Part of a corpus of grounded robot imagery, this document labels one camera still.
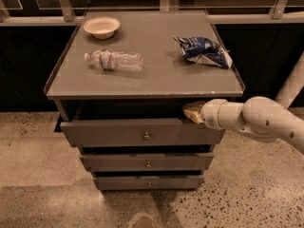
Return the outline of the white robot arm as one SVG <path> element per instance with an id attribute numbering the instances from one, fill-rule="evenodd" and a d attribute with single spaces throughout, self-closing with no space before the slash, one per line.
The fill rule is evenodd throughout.
<path id="1" fill-rule="evenodd" d="M 262 143 L 281 139 L 304 153 L 304 121 L 288 110 L 304 85 L 304 53 L 274 100 L 255 96 L 245 103 L 214 99 L 186 104 L 182 110 L 196 124 L 231 129 Z"/>

